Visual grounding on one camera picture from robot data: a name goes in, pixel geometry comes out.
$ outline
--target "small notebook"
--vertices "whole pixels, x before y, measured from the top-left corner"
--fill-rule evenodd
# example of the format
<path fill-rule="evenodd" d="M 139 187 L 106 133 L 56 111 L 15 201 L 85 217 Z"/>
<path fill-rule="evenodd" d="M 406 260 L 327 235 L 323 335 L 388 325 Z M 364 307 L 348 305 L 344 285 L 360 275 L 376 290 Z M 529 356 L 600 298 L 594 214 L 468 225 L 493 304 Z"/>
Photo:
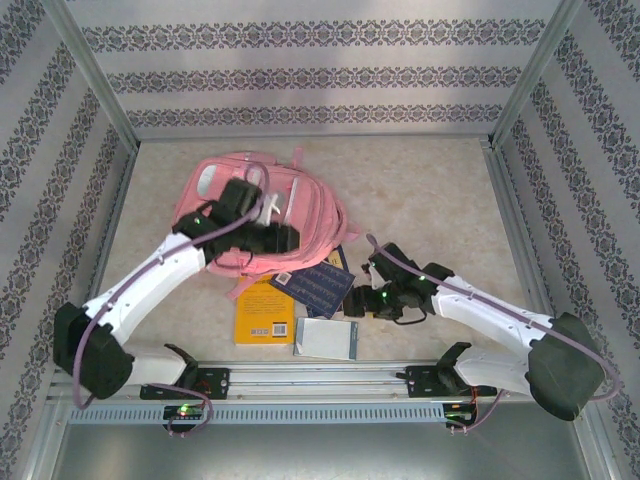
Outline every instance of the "small notebook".
<path fill-rule="evenodd" d="M 326 318 L 333 317 L 349 292 L 355 275 L 321 262 L 310 268 L 279 273 L 271 285 Z"/>
<path fill-rule="evenodd" d="M 299 318 L 293 354 L 300 357 L 355 360 L 358 323 Z"/>

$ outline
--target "pink backpack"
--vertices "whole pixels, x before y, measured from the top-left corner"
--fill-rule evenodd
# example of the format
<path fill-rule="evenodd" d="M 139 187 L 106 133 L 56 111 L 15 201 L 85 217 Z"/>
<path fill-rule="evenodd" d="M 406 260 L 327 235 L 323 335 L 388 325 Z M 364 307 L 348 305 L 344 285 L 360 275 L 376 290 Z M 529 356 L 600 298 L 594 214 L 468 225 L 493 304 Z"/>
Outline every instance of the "pink backpack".
<path fill-rule="evenodd" d="M 294 151 L 292 166 L 280 165 L 275 157 L 266 153 L 231 153 L 203 160 L 187 182 L 176 206 L 173 223 L 204 202 L 218 200 L 230 178 L 243 178 L 250 163 L 260 162 L 269 171 L 268 193 L 285 195 L 284 207 L 279 214 L 272 215 L 272 220 L 291 225 L 300 232 L 300 248 L 292 252 L 254 255 L 251 258 L 249 252 L 232 249 L 216 262 L 211 262 L 207 266 L 211 273 L 249 277 L 249 281 L 240 283 L 229 292 L 229 298 L 236 298 L 263 275 L 317 265 L 343 240 L 358 236 L 357 227 L 347 228 L 342 202 L 327 185 L 299 168 L 301 159 L 301 148 Z"/>

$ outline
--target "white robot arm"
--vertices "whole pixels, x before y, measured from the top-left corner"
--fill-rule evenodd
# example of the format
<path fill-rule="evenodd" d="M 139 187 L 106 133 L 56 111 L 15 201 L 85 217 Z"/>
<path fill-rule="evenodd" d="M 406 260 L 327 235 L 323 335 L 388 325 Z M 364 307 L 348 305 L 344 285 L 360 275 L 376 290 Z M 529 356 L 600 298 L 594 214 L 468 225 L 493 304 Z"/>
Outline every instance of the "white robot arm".
<path fill-rule="evenodd" d="M 420 270 L 393 243 L 379 247 L 375 239 L 369 241 L 376 252 L 363 268 L 372 287 L 353 289 L 344 303 L 347 315 L 369 311 L 407 325 L 411 323 L 397 321 L 403 308 L 419 308 L 424 319 L 428 314 L 450 318 L 509 350 L 494 353 L 457 343 L 436 366 L 437 381 L 446 391 L 493 386 L 530 395 L 556 417 L 573 420 L 601 385 L 604 361 L 575 316 L 529 312 L 482 292 L 441 265 L 430 263 Z"/>
<path fill-rule="evenodd" d="M 82 308 L 66 304 L 57 312 L 54 361 L 72 373 L 80 336 L 87 324 L 97 318 L 98 312 L 105 305 L 107 307 L 89 337 L 80 375 L 81 384 L 97 398 L 108 398 L 124 385 L 162 383 L 182 388 L 192 386 L 197 362 L 178 347 L 165 345 L 149 349 L 123 346 L 149 311 L 219 253 L 219 245 L 188 245 L 165 258 L 167 252 L 175 251 L 176 246 L 188 244 L 191 239 L 201 235 L 203 229 L 213 228 L 207 226 L 206 222 L 207 218 L 202 212 L 183 217 L 160 247 L 120 283 L 88 301 Z M 264 234 L 265 230 L 259 230 L 259 238 Z M 248 233 L 239 236 L 241 243 L 245 242 L 244 235 Z M 225 240 L 224 248 L 232 243 Z M 391 247 L 385 247 L 387 253 L 402 262 L 413 264 L 395 245 L 389 245 Z M 422 270 L 425 276 L 418 277 L 398 269 L 379 253 L 372 255 L 369 260 L 369 271 L 377 279 L 380 288 L 372 291 L 371 287 L 367 287 L 369 292 L 366 294 L 368 296 L 365 295 L 363 309 L 384 310 L 385 315 L 392 315 L 389 312 L 397 313 L 398 309 L 401 312 L 402 306 L 418 307 L 425 314 L 438 314 L 464 323 L 511 352 L 491 353 L 469 344 L 456 344 L 455 354 L 452 355 L 451 351 L 445 354 L 437 366 L 436 381 L 446 386 L 451 394 L 455 395 L 469 386 L 494 386 L 531 395 L 556 417 L 572 420 L 604 379 L 598 363 L 553 336 L 531 328 L 530 324 L 517 321 L 510 313 L 549 330 L 562 332 L 596 351 L 586 327 L 574 316 L 564 314 L 552 318 L 528 312 L 481 292 L 451 270 L 437 264 L 427 265 Z M 427 276 L 445 283 L 433 283 Z M 122 286 L 127 288 L 117 301 L 110 304 L 114 292 L 121 290 Z M 480 297 L 491 300 L 501 308 L 478 301 Z M 351 300 L 345 299 L 344 307 L 348 315 L 355 311 L 353 297 Z"/>

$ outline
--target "yellow book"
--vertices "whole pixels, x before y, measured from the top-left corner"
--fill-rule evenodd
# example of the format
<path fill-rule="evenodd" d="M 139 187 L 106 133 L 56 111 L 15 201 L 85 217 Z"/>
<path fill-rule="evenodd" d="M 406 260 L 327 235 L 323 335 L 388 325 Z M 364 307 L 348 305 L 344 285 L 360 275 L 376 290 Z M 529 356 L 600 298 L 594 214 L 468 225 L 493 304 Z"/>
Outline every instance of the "yellow book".
<path fill-rule="evenodd" d="M 343 255 L 344 255 L 344 253 L 342 253 L 342 247 L 338 247 L 338 248 L 340 249 L 340 251 L 338 251 L 337 249 L 331 250 L 331 253 L 327 257 L 326 261 L 329 262 L 334 267 L 338 267 L 343 270 L 346 270 L 346 268 L 344 268 L 345 262 L 342 261 Z"/>
<path fill-rule="evenodd" d="M 238 345 L 293 343 L 294 300 L 269 280 L 271 275 L 262 277 L 238 297 L 234 336 Z"/>

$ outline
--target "wall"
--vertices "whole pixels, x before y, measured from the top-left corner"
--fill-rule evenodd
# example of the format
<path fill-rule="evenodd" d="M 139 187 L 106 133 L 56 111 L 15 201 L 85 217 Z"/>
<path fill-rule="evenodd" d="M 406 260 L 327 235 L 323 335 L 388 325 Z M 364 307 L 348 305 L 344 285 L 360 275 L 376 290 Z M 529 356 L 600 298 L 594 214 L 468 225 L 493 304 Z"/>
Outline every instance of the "wall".
<path fill-rule="evenodd" d="M 78 0 L 140 138 L 490 133 L 558 0 Z"/>
<path fill-rule="evenodd" d="M 129 150 L 42 6 L 0 1 L 0 479 L 28 452 L 53 313 L 83 301 Z"/>
<path fill-rule="evenodd" d="M 600 407 L 622 478 L 640 478 L 639 7 L 580 7 L 502 145 L 553 307 L 624 382 Z"/>

